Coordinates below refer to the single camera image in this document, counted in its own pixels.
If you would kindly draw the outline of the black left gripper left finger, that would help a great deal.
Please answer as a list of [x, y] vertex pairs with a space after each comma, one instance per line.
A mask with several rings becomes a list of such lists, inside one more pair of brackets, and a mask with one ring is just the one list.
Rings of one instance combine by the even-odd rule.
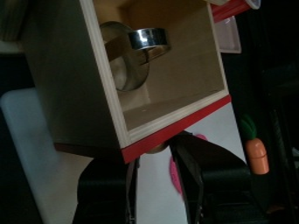
[[136, 224], [139, 160], [128, 164], [93, 159], [79, 176], [71, 224]]

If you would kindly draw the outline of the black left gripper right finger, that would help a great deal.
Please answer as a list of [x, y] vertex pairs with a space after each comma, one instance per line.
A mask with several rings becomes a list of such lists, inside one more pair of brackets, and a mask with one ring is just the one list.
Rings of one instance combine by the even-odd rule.
[[268, 224], [245, 162], [188, 132], [169, 140], [188, 224]]

